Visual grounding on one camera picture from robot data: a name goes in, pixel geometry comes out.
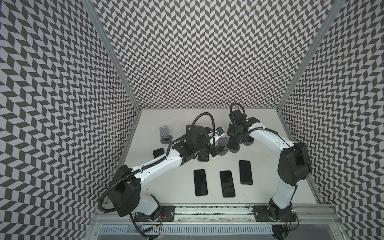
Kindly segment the black phone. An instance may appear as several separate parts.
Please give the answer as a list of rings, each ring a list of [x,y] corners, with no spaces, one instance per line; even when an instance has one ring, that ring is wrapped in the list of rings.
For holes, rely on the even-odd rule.
[[[158,158],[164,154],[165,154],[164,148],[159,148],[159,149],[153,150],[154,159],[156,159],[156,158]]]
[[[240,182],[242,185],[253,185],[253,176],[251,162],[240,160],[239,161]]]
[[[236,196],[233,175],[231,171],[220,171],[222,195],[224,198],[234,198]]]
[[[235,150],[238,148],[238,146],[240,146],[240,145],[237,142],[237,138],[234,136],[230,136],[229,140],[228,140],[227,148]]]
[[[197,197],[208,195],[207,177],[204,169],[194,170],[194,185]]]

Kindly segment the grey round-base phone stand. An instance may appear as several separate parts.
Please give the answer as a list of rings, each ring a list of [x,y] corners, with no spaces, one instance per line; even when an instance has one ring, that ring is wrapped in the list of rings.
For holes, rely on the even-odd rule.
[[[160,142],[164,145],[168,145],[172,142],[173,136],[170,134],[168,126],[160,127]]]

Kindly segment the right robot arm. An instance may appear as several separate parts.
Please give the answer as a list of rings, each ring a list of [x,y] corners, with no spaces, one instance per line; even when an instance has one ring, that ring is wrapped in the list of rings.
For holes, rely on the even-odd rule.
[[[307,145],[285,140],[278,132],[265,127],[260,120],[248,118],[244,109],[233,111],[230,108],[231,123],[227,149],[238,151],[241,144],[258,140],[279,157],[277,168],[280,181],[274,196],[270,199],[267,211],[274,222],[289,219],[294,215],[292,199],[298,183],[306,180],[312,171]]]

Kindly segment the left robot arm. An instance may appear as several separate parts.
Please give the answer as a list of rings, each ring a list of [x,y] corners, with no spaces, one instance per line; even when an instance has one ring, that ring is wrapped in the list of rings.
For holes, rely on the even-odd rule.
[[[103,213],[117,212],[125,217],[132,212],[147,216],[156,215],[160,211],[160,203],[152,195],[142,193],[142,187],[152,182],[168,171],[178,168],[199,153],[215,157],[224,148],[215,143],[225,134],[218,127],[212,130],[208,127],[193,126],[176,144],[172,144],[166,153],[152,161],[129,168],[121,166],[109,186],[102,195],[98,208]]]

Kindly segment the black folding phone stand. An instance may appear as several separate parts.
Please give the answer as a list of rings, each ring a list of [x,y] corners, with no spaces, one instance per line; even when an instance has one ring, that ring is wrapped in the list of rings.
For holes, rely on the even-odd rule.
[[[208,162],[209,155],[205,153],[198,153],[198,162]]]

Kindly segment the black rectangular phone stand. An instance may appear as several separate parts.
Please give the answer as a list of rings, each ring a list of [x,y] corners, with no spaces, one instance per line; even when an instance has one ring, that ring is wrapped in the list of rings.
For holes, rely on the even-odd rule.
[[[188,134],[191,131],[192,126],[186,125],[186,134]]]

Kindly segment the grey round stand far right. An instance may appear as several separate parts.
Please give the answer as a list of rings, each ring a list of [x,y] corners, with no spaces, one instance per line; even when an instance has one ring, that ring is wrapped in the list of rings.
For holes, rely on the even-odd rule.
[[[248,138],[248,139],[244,140],[242,144],[243,144],[244,146],[250,146],[250,145],[252,145],[253,143],[254,143],[254,139],[253,139],[253,138]]]

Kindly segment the grey round stand centre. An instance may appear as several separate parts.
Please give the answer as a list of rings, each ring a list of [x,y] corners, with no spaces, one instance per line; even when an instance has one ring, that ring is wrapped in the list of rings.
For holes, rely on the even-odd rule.
[[[217,141],[217,147],[221,150],[218,153],[219,156],[224,156],[224,155],[226,155],[228,153],[227,144],[228,144],[228,138],[227,137],[221,137]]]

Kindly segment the grey round stand centre-right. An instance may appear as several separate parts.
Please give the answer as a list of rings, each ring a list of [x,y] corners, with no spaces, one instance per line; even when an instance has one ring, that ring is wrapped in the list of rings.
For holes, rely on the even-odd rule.
[[[228,148],[228,151],[231,152],[231,153],[238,153],[240,151],[240,149],[241,149],[240,146],[238,146],[238,148],[235,149],[235,150]]]

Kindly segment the white ribbed vent strip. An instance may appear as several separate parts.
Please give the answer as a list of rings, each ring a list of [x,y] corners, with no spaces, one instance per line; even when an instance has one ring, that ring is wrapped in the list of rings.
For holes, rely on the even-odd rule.
[[[137,230],[132,225],[101,227],[99,235],[132,235]],[[146,232],[147,235],[186,235],[186,236],[223,236],[223,235],[271,235],[271,225],[164,225]]]

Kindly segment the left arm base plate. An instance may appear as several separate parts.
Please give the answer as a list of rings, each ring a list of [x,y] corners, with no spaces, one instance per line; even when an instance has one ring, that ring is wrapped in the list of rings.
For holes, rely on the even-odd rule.
[[[151,215],[147,216],[143,213],[135,213],[134,220],[136,222],[173,222],[175,216],[175,206],[160,206]]]

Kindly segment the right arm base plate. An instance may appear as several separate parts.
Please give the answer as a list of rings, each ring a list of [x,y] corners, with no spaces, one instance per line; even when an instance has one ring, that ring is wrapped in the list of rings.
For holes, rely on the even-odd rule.
[[[279,209],[277,206],[253,206],[253,213],[256,222],[295,222],[297,220],[296,213],[292,207]]]

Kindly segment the aluminium front rail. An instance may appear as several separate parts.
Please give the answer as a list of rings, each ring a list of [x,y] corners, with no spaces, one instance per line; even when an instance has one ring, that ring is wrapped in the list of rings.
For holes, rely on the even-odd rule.
[[[163,224],[284,224],[256,222],[251,211],[257,204],[171,204],[175,206],[173,222]],[[294,204],[300,224],[340,224],[330,204]]]

